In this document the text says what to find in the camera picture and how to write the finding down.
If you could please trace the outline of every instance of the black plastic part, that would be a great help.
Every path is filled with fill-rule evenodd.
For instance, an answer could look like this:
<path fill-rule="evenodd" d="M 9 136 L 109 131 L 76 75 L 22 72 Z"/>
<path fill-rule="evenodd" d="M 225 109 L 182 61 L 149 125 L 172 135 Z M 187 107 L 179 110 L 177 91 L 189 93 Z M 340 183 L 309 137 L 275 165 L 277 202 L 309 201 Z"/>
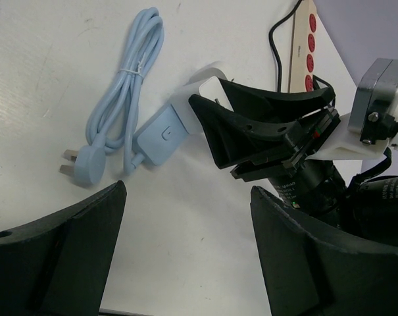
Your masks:
<path fill-rule="evenodd" d="M 398 247 L 331 227 L 258 187 L 251 215 L 273 316 L 398 316 Z"/>
<path fill-rule="evenodd" d="M 0 315 L 98 315 L 125 201 L 120 181 L 0 232 Z"/>
<path fill-rule="evenodd" d="M 387 113 L 389 106 L 389 102 L 378 100 L 369 106 L 360 141 L 369 140 L 374 145 L 378 140 L 386 140 L 396 136 L 398 133 L 398 122 Z M 379 118 L 376 122 L 370 122 L 368 116 L 374 112 L 378 113 Z"/>
<path fill-rule="evenodd" d="M 365 182 L 352 204 L 365 237 L 398 246 L 398 176 Z"/>
<path fill-rule="evenodd" d="M 351 183 L 349 184 L 349 187 L 347 189 L 347 195 L 348 197 L 352 197 L 356 191 L 359 189 L 360 185 L 367 181 L 371 180 L 376 176 L 379 176 L 382 174 L 384 171 L 388 170 L 391 166 L 391 150 L 390 148 L 386 148 L 384 151 L 383 155 L 386 157 L 384 160 L 382 160 L 380 163 L 378 163 L 376 166 L 372 167 L 371 169 L 368 169 L 367 171 L 364 171 L 363 173 L 357 174 L 356 176 L 352 177 Z"/>
<path fill-rule="evenodd" d="M 320 148 L 339 124 L 339 115 L 329 107 L 335 97 L 331 88 L 275 93 L 220 82 L 233 112 L 198 95 L 191 96 L 189 103 L 216 166 L 238 165 L 235 178 L 252 181 L 295 174 L 297 165 Z"/>

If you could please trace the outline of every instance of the camera lens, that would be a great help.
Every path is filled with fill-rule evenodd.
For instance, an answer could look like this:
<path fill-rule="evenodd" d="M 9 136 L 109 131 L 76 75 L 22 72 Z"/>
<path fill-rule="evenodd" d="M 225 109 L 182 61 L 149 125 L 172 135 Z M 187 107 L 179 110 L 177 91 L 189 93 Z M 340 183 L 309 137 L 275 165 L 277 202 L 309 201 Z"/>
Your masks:
<path fill-rule="evenodd" d="M 269 178 L 285 203 L 317 217 L 332 210 L 341 200 L 345 181 L 332 161 L 307 160 L 293 176 Z"/>
<path fill-rule="evenodd" d="M 363 183 L 352 204 L 365 238 L 398 246 L 398 176 Z"/>

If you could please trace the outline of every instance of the light blue power cable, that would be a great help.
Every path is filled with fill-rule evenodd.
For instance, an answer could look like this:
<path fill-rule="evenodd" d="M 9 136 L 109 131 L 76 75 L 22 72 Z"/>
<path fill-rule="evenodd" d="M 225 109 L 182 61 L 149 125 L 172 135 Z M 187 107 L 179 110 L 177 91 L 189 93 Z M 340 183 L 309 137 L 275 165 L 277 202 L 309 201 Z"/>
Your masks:
<path fill-rule="evenodd" d="M 124 146 L 124 172 L 126 174 L 132 174 L 145 159 L 141 153 L 132 158 L 133 135 L 139 116 L 141 85 L 157 59 L 163 41 L 164 30 L 158 10 L 156 8 L 142 10 L 133 21 L 120 70 L 86 124 L 86 139 L 90 147 L 103 149 L 105 153 L 113 153 Z M 107 137 L 107 134 L 121 113 L 124 115 L 121 133 L 117 139 L 112 140 Z M 82 182 L 98 182 L 103 170 L 98 180 L 98 176 L 95 178 L 85 176 L 85 173 L 94 169 L 93 167 L 87 168 L 85 165 L 89 164 L 92 159 L 95 160 L 94 162 L 97 161 L 95 153 L 89 152 L 87 156 L 89 157 L 83 161 L 82 173 L 82 178 L 87 178 L 87 180 L 82 179 Z M 99 164 L 102 164 L 104 159 L 105 156 L 100 159 Z"/>

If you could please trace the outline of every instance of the hole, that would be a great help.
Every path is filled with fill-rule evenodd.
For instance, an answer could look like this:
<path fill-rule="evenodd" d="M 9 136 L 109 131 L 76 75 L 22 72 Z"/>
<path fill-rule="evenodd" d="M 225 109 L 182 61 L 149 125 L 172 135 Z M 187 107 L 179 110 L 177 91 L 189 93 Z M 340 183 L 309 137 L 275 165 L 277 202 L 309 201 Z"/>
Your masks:
<path fill-rule="evenodd" d="M 316 39 L 312 34 L 309 34 L 309 49 L 311 53 L 314 53 L 314 51 L 316 50 Z"/>
<path fill-rule="evenodd" d="M 313 33 L 317 30 L 317 19 L 314 14 L 310 14 L 310 29 Z"/>
<path fill-rule="evenodd" d="M 312 78 L 309 74 L 305 76 L 305 89 L 307 91 L 313 91 Z"/>
<path fill-rule="evenodd" d="M 307 69 L 309 70 L 309 72 L 313 72 L 314 70 L 314 59 L 311 54 L 307 55 Z"/>
<path fill-rule="evenodd" d="M 12 234 L 12 232 L 10 232 L 8 230 L 4 230 L 4 231 L 0 232 L 0 238 L 10 236 L 11 234 Z"/>

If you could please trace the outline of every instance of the red socket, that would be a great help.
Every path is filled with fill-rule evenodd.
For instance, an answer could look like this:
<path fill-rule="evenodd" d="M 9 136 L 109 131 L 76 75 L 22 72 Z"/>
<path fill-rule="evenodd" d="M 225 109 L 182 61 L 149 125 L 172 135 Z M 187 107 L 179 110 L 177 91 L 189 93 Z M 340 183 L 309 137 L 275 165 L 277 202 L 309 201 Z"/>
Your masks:
<path fill-rule="evenodd" d="M 310 14 L 310 29 L 313 33 L 317 30 L 317 19 L 314 14 Z"/>
<path fill-rule="evenodd" d="M 314 51 L 316 50 L 316 39 L 312 34 L 309 34 L 309 49 L 311 53 L 314 53 Z"/>
<path fill-rule="evenodd" d="M 311 54 L 307 55 L 307 69 L 309 72 L 313 72 L 314 70 L 314 59 Z"/>
<path fill-rule="evenodd" d="M 312 78 L 309 74 L 305 76 L 305 89 L 312 91 Z"/>

